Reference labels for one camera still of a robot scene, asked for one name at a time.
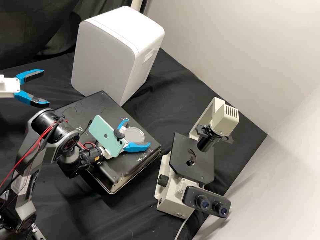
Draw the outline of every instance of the black clamp knob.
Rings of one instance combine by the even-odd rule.
[[[157,183],[158,183],[160,186],[165,187],[165,186],[167,186],[168,181],[169,181],[169,177],[168,177],[168,176],[163,175],[163,174],[160,174]]]

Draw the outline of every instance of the black curtain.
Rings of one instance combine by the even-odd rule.
[[[132,0],[0,0],[0,70],[74,50],[79,23]]]

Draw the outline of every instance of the mint green iphone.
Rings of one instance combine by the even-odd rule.
[[[89,133],[91,133],[113,157],[119,155],[125,144],[125,140],[118,139],[113,133],[113,128],[100,115],[94,117],[89,127]]]

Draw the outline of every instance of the white plastic container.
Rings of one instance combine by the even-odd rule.
[[[85,96],[104,90],[122,106],[146,81],[163,28],[130,7],[82,21],[71,83]]]

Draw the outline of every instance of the white backdrop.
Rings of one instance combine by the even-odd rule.
[[[316,87],[319,0],[148,0],[162,48],[266,133]]]
[[[320,238],[320,86],[263,141],[194,240]]]

